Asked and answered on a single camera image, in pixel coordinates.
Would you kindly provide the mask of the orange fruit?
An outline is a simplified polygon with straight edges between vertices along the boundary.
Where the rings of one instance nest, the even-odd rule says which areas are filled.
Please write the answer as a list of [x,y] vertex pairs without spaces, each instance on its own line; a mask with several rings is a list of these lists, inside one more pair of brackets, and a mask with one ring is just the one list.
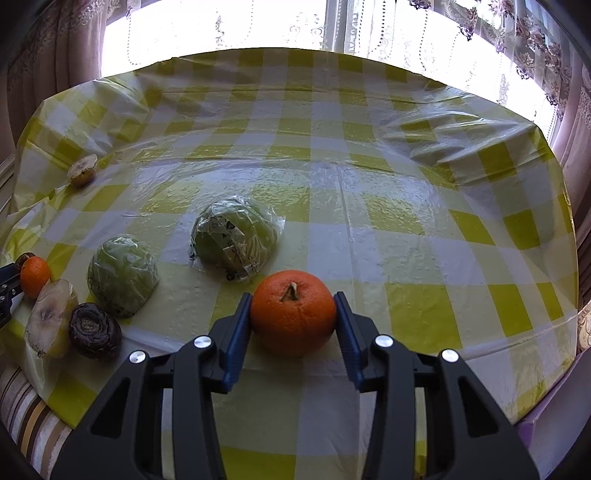
[[23,293],[30,299],[36,299],[51,280],[51,272],[47,262],[39,257],[28,258],[20,269],[20,285]]

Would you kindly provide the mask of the small orange with stem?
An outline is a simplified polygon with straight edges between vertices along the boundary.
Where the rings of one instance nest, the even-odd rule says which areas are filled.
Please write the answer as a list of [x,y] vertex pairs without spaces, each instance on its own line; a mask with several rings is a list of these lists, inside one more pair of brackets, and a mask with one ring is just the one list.
[[252,331],[271,352],[301,357],[321,349],[335,331],[337,307],[318,277],[300,270],[267,276],[254,291]]

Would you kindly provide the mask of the wrapped halved yellow fruit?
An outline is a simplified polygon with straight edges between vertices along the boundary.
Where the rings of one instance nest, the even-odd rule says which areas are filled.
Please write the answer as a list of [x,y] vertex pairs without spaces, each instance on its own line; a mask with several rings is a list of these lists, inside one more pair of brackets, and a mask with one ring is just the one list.
[[29,316],[25,340],[38,357],[63,358],[70,348],[69,322],[78,298],[65,279],[48,282]]

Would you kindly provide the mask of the purple cardboard box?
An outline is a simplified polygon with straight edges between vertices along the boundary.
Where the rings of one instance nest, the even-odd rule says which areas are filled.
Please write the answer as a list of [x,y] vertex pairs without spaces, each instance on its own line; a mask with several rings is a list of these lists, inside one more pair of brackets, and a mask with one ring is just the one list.
[[586,351],[516,424],[541,479],[550,479],[567,460],[589,420],[590,351]]

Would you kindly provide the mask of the dark wrinkled passion fruit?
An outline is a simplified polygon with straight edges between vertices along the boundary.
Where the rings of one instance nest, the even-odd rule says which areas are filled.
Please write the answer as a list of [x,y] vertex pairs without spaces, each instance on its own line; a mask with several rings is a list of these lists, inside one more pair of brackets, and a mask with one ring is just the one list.
[[95,303],[81,303],[73,309],[68,335],[74,350],[91,360],[112,360],[121,349],[119,324]]

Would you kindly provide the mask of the green wrapped fruit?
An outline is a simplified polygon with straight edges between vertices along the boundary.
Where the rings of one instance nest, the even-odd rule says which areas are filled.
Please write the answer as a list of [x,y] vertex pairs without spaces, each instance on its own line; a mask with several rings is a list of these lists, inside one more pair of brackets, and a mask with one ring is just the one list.
[[286,218],[250,197],[216,200],[193,223],[189,257],[224,269],[232,280],[252,278],[276,251],[284,224]]
[[137,313],[158,282],[155,258],[142,242],[128,235],[103,242],[87,269],[89,291],[115,317],[129,318]]

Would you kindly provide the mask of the yellow white checkered tablecloth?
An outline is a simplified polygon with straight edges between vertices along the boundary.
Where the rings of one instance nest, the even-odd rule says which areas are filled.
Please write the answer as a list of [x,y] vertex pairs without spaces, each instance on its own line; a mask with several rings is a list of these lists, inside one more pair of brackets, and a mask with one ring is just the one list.
[[[76,188],[89,154],[95,178]],[[3,262],[33,252],[87,301],[104,241],[154,256],[124,353],[176,350],[256,288],[189,257],[198,214],[242,195],[286,218],[264,274],[311,273],[408,348],[458,350],[511,420],[575,359],[573,223],[543,133],[412,72],[294,49],[172,59],[45,100],[16,166]]]

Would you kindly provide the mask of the left brown curtain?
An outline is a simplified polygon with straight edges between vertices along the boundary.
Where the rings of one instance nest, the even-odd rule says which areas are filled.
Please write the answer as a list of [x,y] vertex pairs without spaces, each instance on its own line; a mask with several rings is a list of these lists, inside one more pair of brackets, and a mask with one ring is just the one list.
[[124,1],[1,3],[1,157],[47,98],[100,76],[107,23]]

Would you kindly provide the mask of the pink floral curtain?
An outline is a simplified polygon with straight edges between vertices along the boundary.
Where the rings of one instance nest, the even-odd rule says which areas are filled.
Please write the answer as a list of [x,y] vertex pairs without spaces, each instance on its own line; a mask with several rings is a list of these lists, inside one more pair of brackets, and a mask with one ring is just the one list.
[[574,222],[578,259],[578,350],[590,348],[590,69],[577,56],[553,150],[562,168]]

